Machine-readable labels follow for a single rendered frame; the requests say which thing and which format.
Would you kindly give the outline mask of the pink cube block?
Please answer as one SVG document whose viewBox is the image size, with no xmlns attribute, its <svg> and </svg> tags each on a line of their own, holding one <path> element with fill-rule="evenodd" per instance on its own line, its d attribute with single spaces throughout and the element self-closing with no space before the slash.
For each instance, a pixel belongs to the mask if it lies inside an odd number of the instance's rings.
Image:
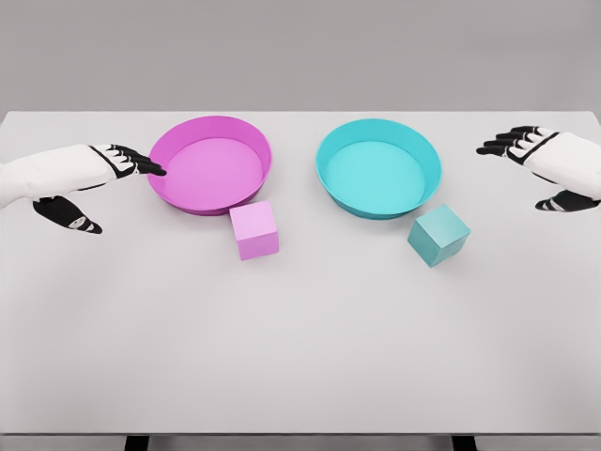
<svg viewBox="0 0 601 451">
<path fill-rule="evenodd" d="M 233 208 L 229 215 L 241 260 L 279 252 L 279 232 L 269 201 Z"/>
</svg>

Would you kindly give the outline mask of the cyan round plate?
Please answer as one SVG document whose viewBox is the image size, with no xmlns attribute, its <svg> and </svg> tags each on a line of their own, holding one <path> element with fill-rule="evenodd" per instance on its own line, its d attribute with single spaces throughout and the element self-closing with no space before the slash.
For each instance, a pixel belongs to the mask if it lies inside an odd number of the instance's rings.
<svg viewBox="0 0 601 451">
<path fill-rule="evenodd" d="M 433 145 L 411 127 L 363 118 L 325 136 L 316 152 L 316 173 L 338 207 L 365 219 L 389 220 L 434 195 L 442 164 Z"/>
</svg>

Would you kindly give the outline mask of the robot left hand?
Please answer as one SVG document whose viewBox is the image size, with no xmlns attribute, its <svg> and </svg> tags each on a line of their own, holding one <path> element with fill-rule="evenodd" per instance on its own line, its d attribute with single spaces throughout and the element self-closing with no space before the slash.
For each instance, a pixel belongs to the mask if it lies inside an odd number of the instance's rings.
<svg viewBox="0 0 601 451">
<path fill-rule="evenodd" d="M 164 177 L 166 170 L 119 144 L 58 148 L 32 157 L 26 175 L 27 195 L 43 218 L 67 229 L 99 235 L 101 226 L 68 200 L 67 194 L 138 174 Z"/>
</svg>

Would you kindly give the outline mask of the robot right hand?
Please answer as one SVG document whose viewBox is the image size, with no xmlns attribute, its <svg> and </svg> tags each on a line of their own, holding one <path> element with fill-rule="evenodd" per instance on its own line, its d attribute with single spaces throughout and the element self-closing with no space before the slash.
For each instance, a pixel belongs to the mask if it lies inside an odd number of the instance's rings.
<svg viewBox="0 0 601 451">
<path fill-rule="evenodd" d="M 476 153 L 508 159 L 562 188 L 538 201 L 537 210 L 576 212 L 601 206 L 601 146 L 588 139 L 540 126 L 519 126 L 484 142 Z"/>
</svg>

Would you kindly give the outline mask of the teal cube block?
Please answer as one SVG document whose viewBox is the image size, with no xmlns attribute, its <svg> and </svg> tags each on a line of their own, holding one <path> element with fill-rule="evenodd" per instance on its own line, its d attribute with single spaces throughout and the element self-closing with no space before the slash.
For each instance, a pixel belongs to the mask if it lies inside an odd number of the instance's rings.
<svg viewBox="0 0 601 451">
<path fill-rule="evenodd" d="M 446 204 L 419 216 L 408 234 L 408 244 L 430 268 L 457 254 L 471 229 Z"/>
</svg>

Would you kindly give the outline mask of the pink round plate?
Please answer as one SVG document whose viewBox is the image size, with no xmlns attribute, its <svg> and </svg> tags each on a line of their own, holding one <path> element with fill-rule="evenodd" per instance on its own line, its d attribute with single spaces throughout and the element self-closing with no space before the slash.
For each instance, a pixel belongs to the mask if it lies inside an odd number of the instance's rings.
<svg viewBox="0 0 601 451">
<path fill-rule="evenodd" d="M 165 132 L 149 153 L 166 171 L 147 177 L 171 206 L 201 216 L 225 214 L 253 199 L 271 169 L 264 133 L 237 117 L 203 116 Z"/>
</svg>

